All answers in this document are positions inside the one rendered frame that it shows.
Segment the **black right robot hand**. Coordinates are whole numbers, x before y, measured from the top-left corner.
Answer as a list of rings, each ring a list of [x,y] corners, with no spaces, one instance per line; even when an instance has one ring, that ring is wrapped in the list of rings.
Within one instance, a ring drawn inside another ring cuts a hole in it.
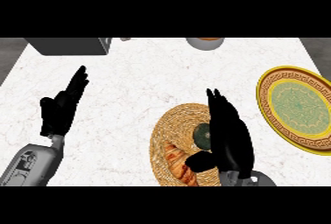
[[[254,168],[254,147],[246,123],[219,90],[207,89],[207,96],[212,151],[195,153],[185,164],[194,172],[217,168],[219,172],[240,172],[238,178],[248,179]]]

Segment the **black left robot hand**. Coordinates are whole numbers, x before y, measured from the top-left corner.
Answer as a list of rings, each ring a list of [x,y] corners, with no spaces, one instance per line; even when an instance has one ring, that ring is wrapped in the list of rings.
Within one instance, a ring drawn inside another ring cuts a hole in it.
[[[42,130],[40,135],[67,135],[77,112],[79,101],[89,84],[86,67],[81,66],[71,78],[67,89],[56,94],[55,98],[45,97],[40,100]]]

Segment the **dark green squash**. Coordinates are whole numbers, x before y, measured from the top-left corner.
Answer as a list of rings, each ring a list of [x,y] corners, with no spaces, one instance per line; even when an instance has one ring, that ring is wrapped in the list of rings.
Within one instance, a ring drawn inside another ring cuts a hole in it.
[[[210,124],[201,123],[192,132],[192,139],[197,147],[207,151],[212,148]]]

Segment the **round woven wicker placemat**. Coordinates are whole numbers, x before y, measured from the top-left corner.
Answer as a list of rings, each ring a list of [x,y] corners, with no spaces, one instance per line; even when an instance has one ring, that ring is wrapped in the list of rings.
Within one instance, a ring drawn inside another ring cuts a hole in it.
[[[194,143],[194,130],[201,123],[210,122],[209,106],[186,103],[172,108],[160,118],[149,139],[149,161],[155,178],[163,186],[186,186],[175,176],[166,159],[167,144],[176,146],[185,155],[201,149]]]

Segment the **yellow rimmed patterned plate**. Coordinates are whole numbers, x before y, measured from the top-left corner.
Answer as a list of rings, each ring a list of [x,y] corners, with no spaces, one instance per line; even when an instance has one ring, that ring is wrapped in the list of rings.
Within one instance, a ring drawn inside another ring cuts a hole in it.
[[[297,66],[269,69],[256,86],[263,118],[282,139],[331,156],[331,82]]]

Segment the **golden brown croissant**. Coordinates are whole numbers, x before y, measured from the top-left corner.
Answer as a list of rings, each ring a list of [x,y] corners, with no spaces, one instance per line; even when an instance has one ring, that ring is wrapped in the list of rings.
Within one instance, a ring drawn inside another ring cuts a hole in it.
[[[186,159],[191,155],[176,147],[169,141],[164,142],[164,157],[173,177],[186,185],[197,186],[197,174],[186,165]]]

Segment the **dark grey box appliance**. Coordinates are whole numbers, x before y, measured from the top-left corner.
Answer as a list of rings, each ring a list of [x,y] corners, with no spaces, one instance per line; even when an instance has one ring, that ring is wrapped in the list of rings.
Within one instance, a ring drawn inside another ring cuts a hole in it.
[[[89,56],[110,53],[111,38],[25,38],[46,56]]]

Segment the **grey bowl with orange content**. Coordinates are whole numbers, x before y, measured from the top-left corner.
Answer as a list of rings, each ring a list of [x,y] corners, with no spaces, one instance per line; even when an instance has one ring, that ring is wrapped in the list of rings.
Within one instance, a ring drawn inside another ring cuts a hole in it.
[[[186,38],[189,45],[203,51],[214,50],[223,44],[223,38],[217,39],[201,39],[201,38]]]

